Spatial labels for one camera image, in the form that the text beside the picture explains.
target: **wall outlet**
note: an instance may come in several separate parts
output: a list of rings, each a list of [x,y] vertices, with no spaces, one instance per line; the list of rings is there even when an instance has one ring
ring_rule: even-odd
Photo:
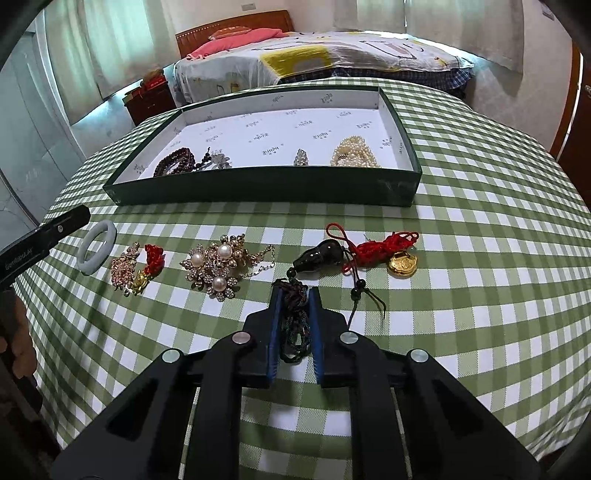
[[[542,2],[542,13],[549,19],[554,19],[554,14],[552,13],[552,10],[550,10],[550,7],[548,7],[548,5],[546,5],[544,2]]]

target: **box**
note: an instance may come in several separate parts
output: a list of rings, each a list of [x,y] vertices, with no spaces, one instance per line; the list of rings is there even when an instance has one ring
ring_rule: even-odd
[[[381,168],[330,166],[335,148],[362,136]],[[153,177],[160,160],[207,149],[232,168]],[[309,166],[296,167],[298,149]],[[410,206],[421,166],[384,92],[366,86],[289,86],[179,109],[103,186],[116,205],[184,202],[320,202]]]

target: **tablecloth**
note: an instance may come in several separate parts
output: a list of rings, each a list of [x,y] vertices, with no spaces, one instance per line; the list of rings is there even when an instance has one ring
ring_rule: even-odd
[[[570,441],[591,403],[591,215],[561,168],[531,137],[445,93],[379,79],[310,83],[383,88],[423,166],[414,206],[115,206],[102,185],[169,113],[95,154],[46,217],[84,203],[91,223],[15,285],[32,321],[44,415],[60,443],[163,350],[199,351],[241,329],[248,313],[266,307],[273,279],[325,238],[329,222],[354,242],[421,234],[411,279],[393,278],[384,266],[362,273],[388,313],[383,321],[364,298],[353,330],[395,352],[430,352],[537,457]],[[350,188],[354,199],[363,185]],[[111,258],[135,241],[164,248],[166,267],[142,295],[113,291],[110,260],[91,277],[76,270],[77,246],[102,219],[118,229]],[[190,290],[178,264],[186,252],[242,232],[253,252],[275,245],[277,266],[241,282],[224,303]],[[320,286],[325,307],[348,317],[349,277],[308,283]],[[243,392],[241,478],[350,478],[349,436],[347,391],[322,391],[311,359],[282,363],[270,390]]]

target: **wooden headboard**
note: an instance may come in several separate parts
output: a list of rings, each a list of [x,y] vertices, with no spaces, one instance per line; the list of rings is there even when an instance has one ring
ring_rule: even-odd
[[[208,23],[207,25],[201,25],[201,27],[177,33],[177,44],[181,58],[185,58],[192,51],[208,42],[211,34],[227,27],[249,27],[253,30],[255,28],[280,28],[284,32],[293,32],[294,29],[290,13],[287,10],[241,15],[240,17]]]

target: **silver screw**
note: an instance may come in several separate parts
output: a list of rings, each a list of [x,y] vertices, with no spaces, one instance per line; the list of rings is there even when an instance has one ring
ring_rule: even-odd
[[[170,350],[166,350],[162,354],[162,360],[164,360],[168,364],[175,363],[179,358],[181,358],[181,354],[178,350],[171,348]]]
[[[343,332],[340,334],[340,341],[346,343],[347,345],[351,345],[359,340],[359,337],[355,332]]]
[[[236,332],[232,335],[232,342],[237,343],[238,345],[243,345],[244,343],[248,343],[251,341],[251,334],[248,332]]]
[[[412,358],[415,362],[422,364],[429,360],[429,354],[425,350],[417,348],[416,350],[410,352],[410,358]]]

